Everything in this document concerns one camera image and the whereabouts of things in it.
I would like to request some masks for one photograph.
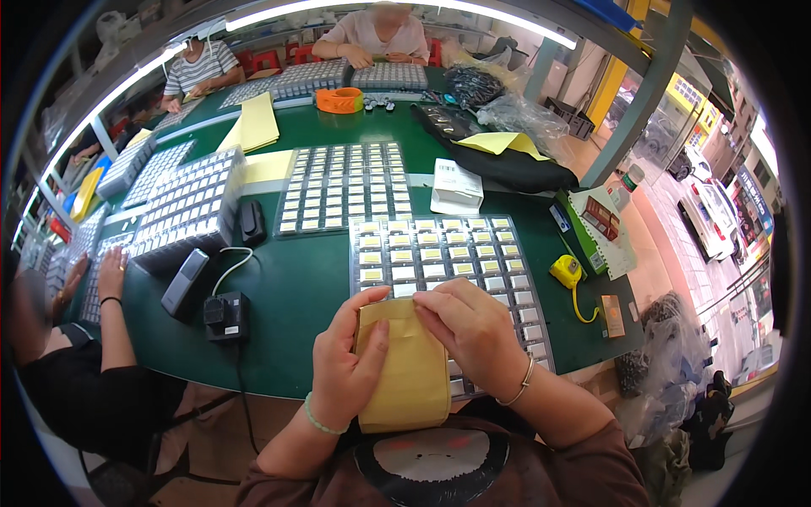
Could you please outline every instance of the pink top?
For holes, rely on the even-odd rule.
[[[409,16],[394,34],[392,40],[380,42],[369,11],[350,12],[335,28],[321,37],[322,41],[351,44],[364,48],[369,54],[405,53],[414,58],[428,60],[431,52],[425,41],[425,31],[419,19]]]

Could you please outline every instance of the green box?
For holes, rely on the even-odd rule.
[[[581,263],[589,275],[596,276],[605,273],[608,270],[608,264],[603,260],[597,250],[597,243],[586,232],[586,227],[580,221],[580,217],[572,208],[571,203],[569,203],[568,192],[558,190],[555,194],[555,201],[554,205],[558,208],[558,211],[564,213],[564,218],[571,225],[569,230],[563,232],[564,241],[574,250],[578,259],[587,261],[581,261]]]

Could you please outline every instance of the black pouch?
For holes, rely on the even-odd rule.
[[[451,140],[461,140],[466,136],[440,131],[416,104],[411,105],[411,115],[451,153],[457,164],[509,190],[535,194],[541,191],[572,190],[580,186],[572,171],[553,161],[536,161],[527,153],[512,149],[493,155],[454,144]]]

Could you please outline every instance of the shop sign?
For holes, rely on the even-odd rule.
[[[741,166],[740,170],[738,171],[738,179],[740,180],[740,185],[744,188],[746,195],[749,196],[755,205],[755,209],[757,210],[757,218],[763,224],[763,230],[766,232],[766,236],[769,236],[772,230],[775,228],[775,223],[768,206],[766,206],[766,202],[763,200],[763,195],[761,195],[760,190],[757,188],[755,180],[752,178],[749,171],[743,166]]]

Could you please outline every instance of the orange tape dispenser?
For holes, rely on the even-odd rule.
[[[357,88],[315,91],[315,106],[327,113],[352,114],[363,109],[363,92]]]

